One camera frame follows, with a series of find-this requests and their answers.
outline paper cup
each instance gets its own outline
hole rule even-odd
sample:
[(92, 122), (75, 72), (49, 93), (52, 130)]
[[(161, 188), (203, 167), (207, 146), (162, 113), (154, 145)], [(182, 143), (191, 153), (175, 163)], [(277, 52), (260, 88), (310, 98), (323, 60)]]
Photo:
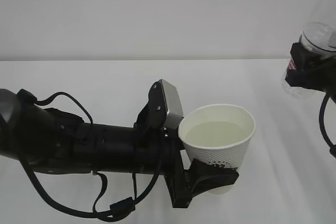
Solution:
[[(196, 133), (195, 127), (205, 123), (206, 128), (198, 127), (198, 129), (211, 130), (210, 134), (206, 135), (206, 130)], [(209, 165), (239, 171), (255, 129), (256, 123), (253, 116), (244, 108), (230, 104), (213, 104), (201, 107), (187, 115), (179, 125), (178, 136), (183, 142), (190, 161), (196, 158)], [(210, 192), (223, 194), (231, 187), (224, 186)]]

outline water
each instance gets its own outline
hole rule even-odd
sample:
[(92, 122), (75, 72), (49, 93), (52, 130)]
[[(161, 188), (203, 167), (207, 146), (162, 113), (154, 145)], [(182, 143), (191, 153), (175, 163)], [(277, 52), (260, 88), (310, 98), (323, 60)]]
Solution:
[(238, 143), (248, 134), (237, 124), (229, 122), (207, 122), (193, 127), (185, 141), (202, 147), (220, 147)]

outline silver metal plate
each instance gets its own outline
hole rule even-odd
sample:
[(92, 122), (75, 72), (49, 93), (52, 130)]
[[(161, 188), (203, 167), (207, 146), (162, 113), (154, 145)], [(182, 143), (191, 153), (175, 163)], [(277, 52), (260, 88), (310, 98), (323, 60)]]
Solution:
[(165, 105), (167, 108), (167, 118), (164, 127), (167, 129), (176, 129), (183, 119), (183, 109), (177, 88), (169, 82), (161, 79), (161, 87), (163, 89)]

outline cup rim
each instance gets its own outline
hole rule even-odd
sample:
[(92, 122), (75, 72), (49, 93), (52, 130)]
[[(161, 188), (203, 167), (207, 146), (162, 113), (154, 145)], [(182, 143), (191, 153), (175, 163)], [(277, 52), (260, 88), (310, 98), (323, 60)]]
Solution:
[[(254, 124), (254, 128), (251, 132), (251, 134), (249, 134), (245, 139), (239, 141), (238, 143), (234, 143), (234, 144), (229, 144), (229, 145), (225, 145), (225, 146), (216, 146), (216, 147), (205, 147), (205, 146), (199, 146), (199, 145), (194, 145), (194, 144), (191, 144), (191, 143), (188, 143), (186, 141), (184, 141), (184, 139), (182, 139), (180, 137), (180, 126), (181, 124), (183, 123), (183, 120), (185, 120), (188, 116), (192, 115), (193, 113), (197, 112), (198, 110), (201, 110), (201, 109), (204, 109), (206, 107), (211, 107), (211, 106), (230, 106), (230, 107), (236, 107), (236, 108), (240, 108), (242, 110), (244, 110), (251, 118), (252, 118), (252, 121), (253, 121), (253, 124)], [(185, 116), (181, 123), (179, 124), (179, 127), (178, 127), (178, 131), (177, 131), (177, 135), (179, 137), (179, 139), (186, 145), (188, 146), (191, 146), (193, 148), (196, 148), (196, 149), (201, 149), (201, 150), (225, 150), (225, 149), (228, 149), (228, 148), (232, 148), (232, 147), (235, 147), (237, 145), (241, 145), (245, 142), (247, 142), (249, 139), (252, 138), (252, 136), (254, 135), (255, 131), (256, 131), (256, 120), (254, 119), (253, 115), (248, 111), (246, 110), (245, 108), (241, 107), (241, 106), (237, 106), (237, 105), (234, 105), (234, 104), (228, 104), (228, 103), (217, 103), (217, 104), (209, 104), (209, 105), (205, 105), (205, 106), (202, 106), (202, 107), (199, 107), (198, 109), (196, 110), (193, 110), (192, 112), (190, 112), (187, 116)]]

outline bottle label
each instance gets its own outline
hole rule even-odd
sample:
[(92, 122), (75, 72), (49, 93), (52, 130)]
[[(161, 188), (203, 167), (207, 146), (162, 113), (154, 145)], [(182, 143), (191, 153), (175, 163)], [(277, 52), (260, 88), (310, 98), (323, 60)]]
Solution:
[(288, 70), (296, 70), (296, 66), (295, 66), (295, 63), (294, 63), (293, 59), (290, 59), (290, 61), (289, 61), (287, 71)]

